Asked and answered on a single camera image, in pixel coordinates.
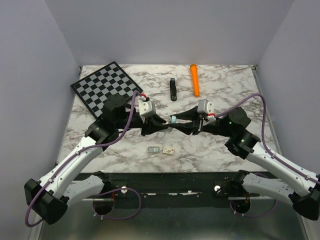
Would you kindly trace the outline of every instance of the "checkered board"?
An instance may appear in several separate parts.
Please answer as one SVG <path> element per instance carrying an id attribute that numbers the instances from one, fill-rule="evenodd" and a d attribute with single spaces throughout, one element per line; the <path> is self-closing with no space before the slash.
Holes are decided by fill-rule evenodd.
<path id="1" fill-rule="evenodd" d="M 135 90 L 143 92 L 115 61 L 82 78 L 71 87 L 95 119 L 102 113 L 104 102 L 109 96 L 119 93 L 129 101 Z"/>

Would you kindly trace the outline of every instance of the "wall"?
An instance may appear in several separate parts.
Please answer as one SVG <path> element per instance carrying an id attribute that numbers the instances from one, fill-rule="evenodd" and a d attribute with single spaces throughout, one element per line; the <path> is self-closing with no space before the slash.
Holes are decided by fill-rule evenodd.
<path id="1" fill-rule="evenodd" d="M 283 154 L 320 174 L 319 13 L 320 1 L 296 0 L 257 73 Z"/>
<path id="2" fill-rule="evenodd" d="M 45 0 L 82 65 L 257 64 L 294 0 Z"/>
<path id="3" fill-rule="evenodd" d="M 0 32 L 0 238 L 23 240 L 24 184 L 54 166 L 79 68 L 42 0 L 2 0 Z"/>

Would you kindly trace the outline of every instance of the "wire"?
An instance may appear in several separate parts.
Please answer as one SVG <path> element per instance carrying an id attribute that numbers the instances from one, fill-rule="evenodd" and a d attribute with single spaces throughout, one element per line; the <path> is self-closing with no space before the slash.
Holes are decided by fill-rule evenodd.
<path id="1" fill-rule="evenodd" d="M 117 188 L 117 189 L 113 189 L 113 190 L 111 190 L 111 191 L 107 191 L 107 192 L 104 192 L 104 193 L 100 193 L 100 194 L 98 194 L 98 195 L 96 195 L 96 196 L 99 197 L 99 196 L 111 194 L 111 193 L 114 193 L 114 192 L 117 192 L 117 191 L 121 191 L 121 190 L 129 190 L 129 191 L 132 191 L 132 192 L 134 192 L 134 193 L 138 196 L 139 206 L 138 206 L 137 210 L 136 210 L 133 214 L 131 214 L 131 215 L 129 215 L 129 216 L 124 216 L 124 217 L 113 217 L 113 216 L 99 215 L 99 214 L 97 213 L 97 211 L 96 211 L 96 206 L 93 205 L 93 211 L 94 211 L 94 215 L 93 215 L 93 216 L 99 216 L 99 217 L 101 217 L 101 218 L 111 219 L 111 220 L 127 220 L 127 219 L 131 219 L 131 218 L 133 218 L 135 215 L 137 215 L 137 214 L 140 212 L 140 210 L 141 210 L 142 201 L 141 201 L 141 196 L 139 195 L 139 193 L 138 193 L 136 190 L 132 189 L 132 188 L 128 188 L 128 187 Z"/>
<path id="2" fill-rule="evenodd" d="M 266 175 L 264 175 L 260 172 L 256 172 L 255 175 L 269 179 Z M 249 193 L 247 193 L 245 200 L 250 199 L 249 196 L 250 196 Z M 232 210 L 233 214 L 236 214 L 238 216 L 247 217 L 247 218 L 260 218 L 260 217 L 266 216 L 266 215 L 270 214 L 271 212 L 273 212 L 276 209 L 278 203 L 279 203 L 278 200 L 275 200 L 274 205 L 272 206 L 272 208 L 270 208 L 270 210 L 266 211 L 265 213 L 258 214 L 258 215 L 248 215 L 248 214 L 244 215 L 242 213 L 237 212 L 236 211 L 236 204 L 234 203 L 234 201 L 230 201 L 229 207 Z"/>
<path id="3" fill-rule="evenodd" d="M 283 164 L 284 166 L 286 166 L 288 169 L 294 171 L 295 173 L 301 175 L 302 177 L 304 177 L 305 179 L 309 179 L 310 181 L 320 185 L 320 181 L 313 179 L 312 177 L 308 176 L 307 174 L 304 174 L 303 172 L 299 171 L 298 169 L 296 169 L 295 167 L 291 166 L 290 164 L 286 163 L 285 161 L 283 161 L 281 158 L 277 157 L 273 152 L 271 152 L 266 144 L 266 140 L 265 140 L 265 125 L 266 125 L 266 118 L 267 118 L 267 104 L 266 104 L 266 100 L 265 97 L 260 94 L 260 93 L 254 93 L 250 96 L 247 96 L 246 98 L 244 98 L 242 101 L 238 102 L 236 105 L 234 105 L 233 107 L 229 108 L 228 110 L 216 114 L 214 117 L 218 118 L 221 117 L 229 112 L 231 112 L 232 110 L 236 109 L 237 107 L 239 107 L 240 105 L 242 105 L 244 102 L 248 101 L 251 98 L 254 97 L 260 97 L 263 103 L 263 115 L 262 115 L 262 128 L 261 128 L 261 140 L 262 140 L 262 144 L 265 148 L 265 150 L 272 156 L 272 158 L 276 159 L 278 162 L 280 162 L 281 164 Z"/>
<path id="4" fill-rule="evenodd" d="M 131 120 L 133 118 L 134 115 L 134 109 L 135 109 L 135 102 L 136 102 L 136 96 L 142 96 L 141 93 L 139 93 L 138 91 L 134 91 L 133 95 L 132 95 L 132 104 L 131 104 L 131 109 L 130 109 L 130 114 L 128 117 L 128 121 L 125 125 L 125 128 L 123 129 L 123 132 L 121 133 L 120 136 L 118 136 L 118 138 L 112 142 L 108 142 L 105 144 L 96 144 L 96 145 L 91 145 L 91 146 L 87 146 L 85 148 L 82 148 L 81 150 L 78 151 L 79 154 L 83 153 L 84 151 L 88 150 L 88 149 L 93 149 L 93 148 L 105 148 L 105 147 L 109 147 L 110 145 L 116 144 L 117 142 L 119 142 L 124 135 L 126 134 L 127 130 L 129 129 Z M 40 224 L 43 219 L 39 220 L 36 223 L 29 223 L 29 215 L 31 212 L 32 207 L 34 206 L 35 202 L 38 200 L 39 196 L 42 194 L 42 192 L 48 187 L 48 185 L 50 184 L 50 181 L 52 181 L 53 179 L 55 179 L 55 177 L 58 175 L 58 173 L 61 172 L 62 169 L 65 168 L 65 166 L 72 160 L 74 159 L 76 156 L 78 156 L 78 154 L 73 154 L 72 156 L 70 156 L 56 171 L 55 173 L 51 176 L 51 178 L 43 185 L 43 187 L 37 192 L 37 194 L 34 196 L 34 198 L 31 200 L 26 213 L 25 213 L 25 217 L 24 217 L 24 223 L 27 227 L 32 228 L 37 226 L 38 224 Z"/>

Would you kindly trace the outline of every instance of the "marble tabletop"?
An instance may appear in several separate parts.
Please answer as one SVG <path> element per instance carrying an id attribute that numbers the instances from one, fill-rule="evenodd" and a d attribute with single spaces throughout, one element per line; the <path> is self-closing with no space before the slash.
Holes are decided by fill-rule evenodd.
<path id="1" fill-rule="evenodd" d="M 247 65 L 199 65 L 200 97 L 194 97 L 189 65 L 120 65 L 155 103 L 156 113 L 165 120 L 171 114 L 184 112 L 196 106 L 200 99 L 208 99 L 215 105 L 215 112 L 230 108 L 243 98 L 258 91 L 252 70 Z M 102 68 L 84 66 L 81 78 Z M 177 101 L 170 100 L 170 78 L 176 78 Z M 261 137 L 262 103 L 251 99 L 242 105 L 251 119 L 247 129 Z M 83 137 L 95 119 L 75 96 L 67 131 L 58 161 L 63 160 Z M 267 123 L 266 143 L 273 149 L 275 142 Z M 90 162 L 83 173 L 162 173 L 162 172 L 222 172 L 263 171 L 263 168 L 232 155 L 224 146 L 228 139 L 209 133 L 185 135 L 178 130 L 141 136 L 139 129 L 132 129 L 123 139 L 110 146 Z M 150 154 L 149 146 L 174 148 L 174 155 Z"/>

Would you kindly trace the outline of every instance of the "orange microphone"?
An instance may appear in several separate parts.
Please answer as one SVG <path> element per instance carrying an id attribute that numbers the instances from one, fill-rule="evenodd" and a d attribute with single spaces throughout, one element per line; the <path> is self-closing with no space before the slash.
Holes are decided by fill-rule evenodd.
<path id="1" fill-rule="evenodd" d="M 198 98 L 200 96 L 197 70 L 198 70 L 197 65 L 191 64 L 190 72 L 191 72 L 191 76 L 192 76 L 194 96 L 196 98 Z"/>

